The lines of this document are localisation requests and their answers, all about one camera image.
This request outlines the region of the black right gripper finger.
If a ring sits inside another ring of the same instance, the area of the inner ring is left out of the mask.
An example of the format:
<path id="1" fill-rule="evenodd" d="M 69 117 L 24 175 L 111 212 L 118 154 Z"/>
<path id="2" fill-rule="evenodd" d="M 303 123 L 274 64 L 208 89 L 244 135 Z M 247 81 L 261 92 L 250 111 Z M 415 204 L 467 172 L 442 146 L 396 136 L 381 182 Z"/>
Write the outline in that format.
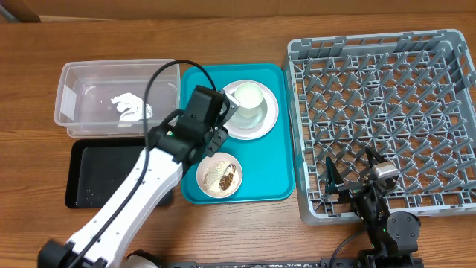
<path id="1" fill-rule="evenodd" d="M 327 194 L 337 194 L 340 188 L 344 186 L 344 180 L 329 156 L 326 157 L 326 178 L 325 191 Z"/>
<path id="2" fill-rule="evenodd" d="M 369 163 L 369 166 L 374 166 L 377 164 L 381 164 L 383 162 L 386 162 L 387 159 L 380 154 L 378 154 L 372 147 L 366 146 L 365 147 L 365 153 L 367 156 L 367 160 Z"/>

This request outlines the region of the cream plastic cup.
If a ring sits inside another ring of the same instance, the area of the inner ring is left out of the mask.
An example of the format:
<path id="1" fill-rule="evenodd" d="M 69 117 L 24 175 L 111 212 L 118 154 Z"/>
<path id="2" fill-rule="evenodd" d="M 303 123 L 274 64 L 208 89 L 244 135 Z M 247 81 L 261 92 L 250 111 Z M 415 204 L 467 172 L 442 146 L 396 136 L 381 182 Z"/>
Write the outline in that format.
<path id="1" fill-rule="evenodd" d="M 240 102 L 238 113 L 251 118 L 257 114 L 263 101 L 263 90 L 256 83 L 244 82 L 237 87 L 234 97 Z"/>

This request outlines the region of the white tissue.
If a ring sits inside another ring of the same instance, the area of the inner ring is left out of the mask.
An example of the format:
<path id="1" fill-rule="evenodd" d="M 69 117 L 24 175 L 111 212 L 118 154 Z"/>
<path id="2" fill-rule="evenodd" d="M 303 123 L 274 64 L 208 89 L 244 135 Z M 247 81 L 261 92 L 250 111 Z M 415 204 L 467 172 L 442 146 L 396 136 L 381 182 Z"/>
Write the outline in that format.
<path id="1" fill-rule="evenodd" d="M 149 104 L 144 104 L 142 98 L 131 92 L 113 97 L 111 102 L 116 106 L 116 110 L 120 113 L 120 122 L 143 120 L 144 106 L 146 107 L 146 119 L 153 116 L 152 107 Z"/>

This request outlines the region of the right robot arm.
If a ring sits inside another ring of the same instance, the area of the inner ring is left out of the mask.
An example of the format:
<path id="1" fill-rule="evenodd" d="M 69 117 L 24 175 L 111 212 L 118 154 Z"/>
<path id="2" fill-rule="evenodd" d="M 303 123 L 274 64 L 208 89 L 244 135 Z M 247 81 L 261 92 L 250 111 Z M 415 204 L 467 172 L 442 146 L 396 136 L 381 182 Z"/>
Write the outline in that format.
<path id="1" fill-rule="evenodd" d="M 399 169 L 372 147 L 364 151 L 370 171 L 357 182 L 345 182 L 331 158 L 326 157 L 325 191 L 337 194 L 340 204 L 350 204 L 363 222 L 360 231 L 339 244 L 327 266 L 423 267 L 422 260 L 412 256 L 418 250 L 420 219 L 405 211 L 391 212 L 385 202 L 385 195 L 399 178 Z M 338 258 L 340 250 L 363 232 L 368 234 L 372 247 L 359 251 L 356 258 Z"/>

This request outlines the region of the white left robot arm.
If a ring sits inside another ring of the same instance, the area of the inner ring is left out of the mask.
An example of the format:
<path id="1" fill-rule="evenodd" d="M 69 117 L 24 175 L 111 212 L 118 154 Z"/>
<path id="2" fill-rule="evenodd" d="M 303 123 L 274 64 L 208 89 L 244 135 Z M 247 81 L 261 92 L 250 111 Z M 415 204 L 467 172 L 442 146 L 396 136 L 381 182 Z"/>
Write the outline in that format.
<path id="1" fill-rule="evenodd" d="M 227 139 L 224 123 L 238 107 L 227 92 L 197 86 L 185 109 L 149 129 L 134 167 L 98 213 L 66 244 L 50 240 L 41 248 L 38 267 L 119 267 L 157 204 Z"/>

